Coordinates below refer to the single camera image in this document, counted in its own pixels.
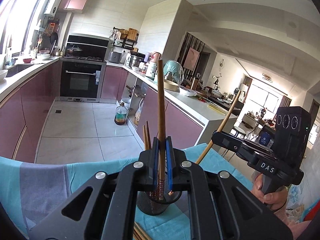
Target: stool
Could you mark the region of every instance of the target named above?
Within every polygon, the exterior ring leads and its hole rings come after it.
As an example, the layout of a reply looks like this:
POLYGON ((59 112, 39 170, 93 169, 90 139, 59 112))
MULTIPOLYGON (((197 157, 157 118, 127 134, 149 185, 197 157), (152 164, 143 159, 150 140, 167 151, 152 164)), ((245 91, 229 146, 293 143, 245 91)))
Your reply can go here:
MULTIPOLYGON (((232 129, 236 131, 236 134, 235 134, 236 137, 238 137, 239 134, 243 135, 243 137, 246 136, 245 131, 244 131, 243 129, 241 129, 240 127, 234 126, 232 129)), ((225 157, 225 156, 227 155, 228 151, 229 151, 229 150, 227 150, 225 153, 223 153, 223 154, 222 154, 222 157, 225 157)), ((232 157, 233 157, 235 154, 236 154, 236 153, 233 153, 233 155, 230 157, 230 159, 228 160, 228 162, 232 159, 232 157)))

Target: white countertop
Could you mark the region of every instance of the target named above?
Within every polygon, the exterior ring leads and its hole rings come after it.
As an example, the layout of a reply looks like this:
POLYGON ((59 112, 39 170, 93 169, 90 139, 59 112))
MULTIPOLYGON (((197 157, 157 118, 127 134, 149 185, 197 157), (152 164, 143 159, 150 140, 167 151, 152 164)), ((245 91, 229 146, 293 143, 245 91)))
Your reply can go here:
MULTIPOLYGON (((131 68, 124 66, 124 64, 115 64, 107 62, 107 66, 115 66, 115 67, 122 67, 131 74, 135 75, 147 85, 152 87, 155 90, 158 90, 157 83, 153 82, 153 80, 145 77, 145 75, 141 72, 133 71, 131 68)), ((179 92, 174 92, 170 90, 164 90, 164 96, 172 101, 174 104, 179 106, 181 109, 189 113, 195 119, 199 120, 201 123, 206 125, 209 121, 214 120, 222 120, 225 115, 222 113, 218 113, 217 111, 208 107, 208 103, 199 101, 195 97, 186 97, 181 95, 179 92)), ((235 115, 231 114, 230 119, 236 118, 235 115)))
POLYGON ((48 60, 41 60, 41 61, 34 60, 31 62, 31 64, 34 63, 33 66, 28 67, 25 70, 22 70, 21 72, 15 74, 12 77, 4 78, 4 80, 1 80, 0 81, 0 102, 7 95, 9 95, 10 92, 12 92, 16 87, 18 87, 20 84, 22 84, 29 77, 33 76, 34 74, 36 74, 40 70, 44 69, 48 65, 58 61, 59 58, 60 58, 60 56, 50 57, 48 60))

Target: red bowl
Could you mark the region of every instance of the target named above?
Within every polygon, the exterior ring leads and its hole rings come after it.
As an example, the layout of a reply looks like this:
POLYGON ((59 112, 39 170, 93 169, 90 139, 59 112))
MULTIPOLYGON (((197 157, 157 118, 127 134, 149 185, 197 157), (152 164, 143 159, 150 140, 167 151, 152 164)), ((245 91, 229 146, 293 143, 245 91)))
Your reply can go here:
POLYGON ((23 62, 24 62, 24 63, 30 63, 31 60, 32 60, 32 58, 24 58, 24 59, 23 59, 23 62))

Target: silver bolt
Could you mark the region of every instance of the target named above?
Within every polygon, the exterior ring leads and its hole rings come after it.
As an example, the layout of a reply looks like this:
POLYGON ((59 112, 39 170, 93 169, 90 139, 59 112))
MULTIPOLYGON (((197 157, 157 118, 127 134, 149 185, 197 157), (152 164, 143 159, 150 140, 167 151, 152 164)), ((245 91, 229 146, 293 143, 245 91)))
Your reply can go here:
POLYGON ((227 171, 221 171, 221 172, 219 173, 219 175, 220 175, 220 177, 223 178, 223 179, 227 179, 227 178, 229 178, 229 176, 230 176, 229 172, 227 172, 227 171))
POLYGON ((189 168, 191 166, 191 162, 190 161, 183 161, 181 163, 182 167, 185 167, 185 168, 189 168))
POLYGON ((141 167, 143 167, 143 162, 135 162, 135 163, 133 164, 133 166, 134 166, 135 168, 141 168, 141 167))
POLYGON ((105 176, 106 176, 106 174, 103 171, 96 173, 97 179, 103 179, 105 176))

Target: mesh pen holder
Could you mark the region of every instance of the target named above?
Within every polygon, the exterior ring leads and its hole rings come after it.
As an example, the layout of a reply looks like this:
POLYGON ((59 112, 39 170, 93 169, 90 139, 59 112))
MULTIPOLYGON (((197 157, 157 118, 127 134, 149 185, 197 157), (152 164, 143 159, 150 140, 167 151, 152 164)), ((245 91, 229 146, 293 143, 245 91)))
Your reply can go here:
POLYGON ((167 207, 176 202, 182 194, 182 191, 176 191, 171 196, 168 186, 168 175, 165 173, 164 177, 164 199, 158 200, 150 196, 150 192, 139 191, 137 196, 137 207, 145 214, 150 216, 156 216, 163 213, 167 207))

